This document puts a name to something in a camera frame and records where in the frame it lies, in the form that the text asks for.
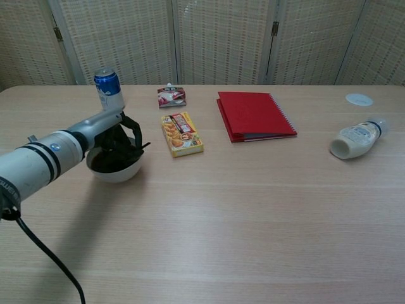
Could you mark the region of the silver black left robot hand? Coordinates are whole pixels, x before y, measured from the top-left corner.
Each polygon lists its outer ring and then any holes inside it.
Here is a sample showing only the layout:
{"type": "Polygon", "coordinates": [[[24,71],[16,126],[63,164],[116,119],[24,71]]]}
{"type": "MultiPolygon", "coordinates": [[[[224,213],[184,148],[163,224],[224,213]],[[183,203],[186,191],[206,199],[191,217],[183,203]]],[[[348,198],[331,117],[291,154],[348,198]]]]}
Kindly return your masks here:
{"type": "Polygon", "coordinates": [[[96,165],[101,169],[127,168],[138,161],[144,149],[138,122],[123,110],[102,111],[67,128],[84,145],[85,152],[101,148],[96,165]]]}

